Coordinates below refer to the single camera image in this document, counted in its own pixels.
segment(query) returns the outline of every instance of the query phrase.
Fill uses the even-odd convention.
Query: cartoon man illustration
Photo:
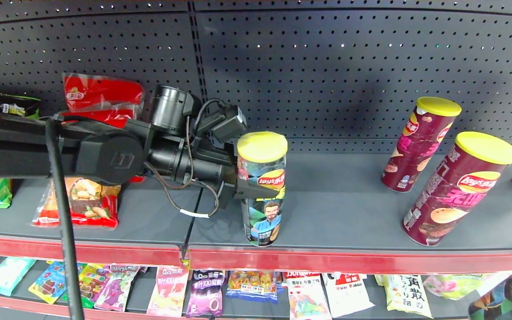
[[[282,216],[278,215],[280,211],[280,204],[276,201],[271,201],[264,205],[264,215],[266,220],[258,221],[252,227],[252,236],[258,239],[258,233],[270,231],[276,227],[279,227]]]

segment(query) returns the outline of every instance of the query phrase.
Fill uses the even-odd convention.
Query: pegboard
[[[162,16],[143,12],[119,14],[124,12],[124,5],[130,5],[132,10],[153,9],[148,3],[89,2],[83,14],[76,14],[76,6],[67,11],[67,2],[62,1],[22,2],[17,6],[11,2],[1,5],[0,11],[12,12],[12,8],[16,12],[17,8],[28,12],[41,10],[41,18],[26,20],[20,17],[0,24],[0,92],[42,99],[42,115],[65,109],[63,72],[137,80],[148,93],[161,83],[201,95],[187,12],[170,10]],[[175,8],[171,4],[163,7],[159,7],[159,2],[154,4],[155,12],[167,6]],[[187,8],[185,2],[175,4]],[[108,13],[88,14],[100,7],[108,8]],[[63,16],[73,14],[66,18],[56,16],[61,12]]]
[[[512,143],[512,16],[410,10],[197,14],[209,96],[291,138],[395,138],[419,96]]]
[[[65,108],[62,72],[238,104],[294,152],[388,153],[419,96],[512,143],[512,2],[0,1],[0,92]]]

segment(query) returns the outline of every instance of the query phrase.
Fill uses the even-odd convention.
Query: purple snack bag
[[[222,316],[222,285],[225,272],[222,270],[195,270],[191,280],[191,298],[187,304],[187,317],[210,313]]]
[[[94,307],[103,310],[124,312],[126,310],[126,301],[130,294],[132,281],[140,271],[140,267],[111,265],[110,271],[112,272],[110,278],[102,288]]]

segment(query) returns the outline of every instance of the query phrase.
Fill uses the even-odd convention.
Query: red plastic bag
[[[118,225],[118,194],[121,186],[106,187],[84,178],[65,178],[73,227],[103,227]],[[49,182],[32,221],[35,227],[58,227],[59,210],[55,185]]]
[[[66,72],[63,81],[71,112],[67,115],[83,115],[107,123],[114,121],[119,126],[120,121],[125,124],[125,118],[136,119],[144,104],[144,88],[135,81]]]

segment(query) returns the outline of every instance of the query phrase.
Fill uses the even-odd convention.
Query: yellow lid
[[[251,132],[238,139],[236,150],[245,160],[265,164],[282,158],[288,152],[288,140],[275,132]]]
[[[442,117],[455,117],[461,113],[459,104],[444,98],[419,97],[416,105],[429,113]]]
[[[456,144],[477,159],[492,164],[512,164],[512,146],[496,136],[465,131],[457,134]]]

